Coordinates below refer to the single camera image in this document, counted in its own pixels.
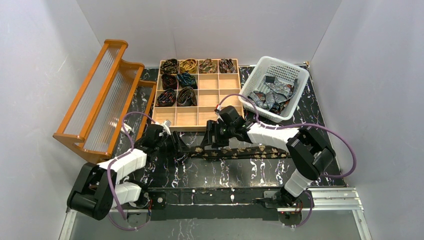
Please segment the black gold floral tie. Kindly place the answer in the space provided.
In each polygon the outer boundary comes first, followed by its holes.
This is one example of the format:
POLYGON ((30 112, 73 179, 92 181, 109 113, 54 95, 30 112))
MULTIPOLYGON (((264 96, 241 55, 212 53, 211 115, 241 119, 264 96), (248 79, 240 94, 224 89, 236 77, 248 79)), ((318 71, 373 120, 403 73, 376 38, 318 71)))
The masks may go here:
POLYGON ((230 148, 229 146, 216 149, 205 149, 201 146, 192 147, 187 153, 188 157, 208 161, 239 160, 239 159, 290 159, 287 150, 273 146, 258 145, 249 147, 230 148))

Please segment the white plastic basket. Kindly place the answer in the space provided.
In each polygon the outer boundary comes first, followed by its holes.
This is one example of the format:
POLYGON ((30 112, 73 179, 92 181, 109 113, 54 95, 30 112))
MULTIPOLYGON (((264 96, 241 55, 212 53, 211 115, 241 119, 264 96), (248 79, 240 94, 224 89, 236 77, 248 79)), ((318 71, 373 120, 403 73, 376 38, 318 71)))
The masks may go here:
POLYGON ((263 56, 241 88, 260 116, 275 123, 289 120, 297 108, 309 72, 289 62, 263 56))

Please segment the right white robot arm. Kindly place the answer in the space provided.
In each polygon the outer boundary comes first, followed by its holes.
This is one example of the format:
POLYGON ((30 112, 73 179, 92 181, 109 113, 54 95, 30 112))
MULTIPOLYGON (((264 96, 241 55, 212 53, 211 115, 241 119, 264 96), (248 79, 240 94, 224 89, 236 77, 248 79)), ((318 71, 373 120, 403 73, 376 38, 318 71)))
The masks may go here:
POLYGON ((281 126, 264 127, 256 120, 244 119, 233 106, 216 110, 217 120, 208 120, 201 147, 213 149, 227 147, 236 138, 250 144, 263 144, 289 153, 296 167, 288 181, 272 197, 264 197, 265 203, 291 207, 313 181, 316 181, 335 159, 331 144, 313 127, 281 126))

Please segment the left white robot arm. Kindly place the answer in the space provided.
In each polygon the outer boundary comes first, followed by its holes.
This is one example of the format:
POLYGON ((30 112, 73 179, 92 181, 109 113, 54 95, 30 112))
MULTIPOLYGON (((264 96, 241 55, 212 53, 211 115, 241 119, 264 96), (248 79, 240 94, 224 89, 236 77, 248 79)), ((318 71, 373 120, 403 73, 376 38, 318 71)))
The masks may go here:
POLYGON ((150 124, 123 154, 102 163, 84 164, 67 198, 67 207, 102 220, 113 208, 136 202, 142 196, 140 184, 121 182, 123 178, 144 168, 151 158, 181 158, 189 151, 177 131, 170 131, 165 124, 150 124))

